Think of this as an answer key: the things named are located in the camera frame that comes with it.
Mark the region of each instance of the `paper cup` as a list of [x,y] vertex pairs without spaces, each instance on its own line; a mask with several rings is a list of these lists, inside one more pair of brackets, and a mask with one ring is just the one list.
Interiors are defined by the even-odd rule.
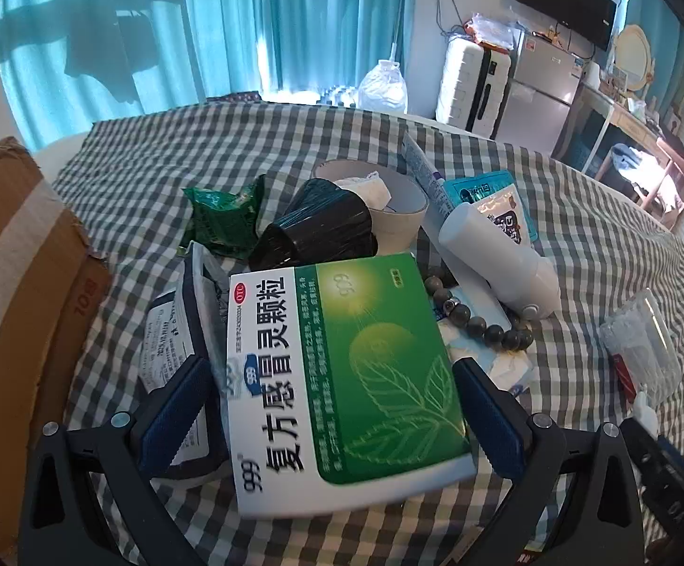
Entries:
[[392,199],[384,210],[371,209],[373,234],[379,243],[378,255],[401,253],[410,248],[418,235],[429,201],[414,180],[385,166],[358,160],[331,160],[319,165],[316,179],[338,181],[351,176],[364,177],[377,172]]

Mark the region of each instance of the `white suitcase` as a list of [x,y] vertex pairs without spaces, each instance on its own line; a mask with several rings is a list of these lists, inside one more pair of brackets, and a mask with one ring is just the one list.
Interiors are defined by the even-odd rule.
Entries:
[[465,38],[446,49],[436,120],[484,138],[494,132],[507,86],[510,57]]

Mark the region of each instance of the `turquoise curtain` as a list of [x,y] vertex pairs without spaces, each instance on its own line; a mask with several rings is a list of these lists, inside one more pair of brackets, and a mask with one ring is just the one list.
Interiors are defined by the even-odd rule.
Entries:
[[414,1],[0,0],[1,80],[41,149],[230,92],[354,86],[396,26],[402,60]]
[[1,80],[26,144],[260,89],[256,1],[0,0]]
[[675,99],[684,73],[684,27],[664,0],[627,1],[626,25],[641,26],[656,58],[654,80],[645,96],[656,96],[663,117]]
[[396,59],[404,69],[402,45],[409,44],[414,1],[262,0],[270,88],[355,86],[379,59],[389,57],[396,29]]

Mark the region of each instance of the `leaf illustration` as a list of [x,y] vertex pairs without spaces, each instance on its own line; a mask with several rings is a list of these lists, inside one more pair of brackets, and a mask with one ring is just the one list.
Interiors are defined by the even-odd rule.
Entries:
[[446,413],[454,399],[454,379],[452,373],[438,355],[434,358],[429,375],[426,377],[426,404],[439,413]]
[[354,366],[366,393],[387,417],[424,412],[426,403],[420,390],[397,368],[381,361]]
[[390,466],[419,463],[428,456],[443,426],[438,419],[427,415],[389,419],[345,446],[345,452]]

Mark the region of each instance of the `white bottle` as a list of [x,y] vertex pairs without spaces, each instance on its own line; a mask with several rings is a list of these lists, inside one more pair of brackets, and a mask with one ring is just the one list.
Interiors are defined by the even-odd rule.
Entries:
[[485,278],[496,298],[523,319],[543,319],[561,308],[552,263],[533,247],[514,243],[471,204],[463,202],[446,217],[438,241]]

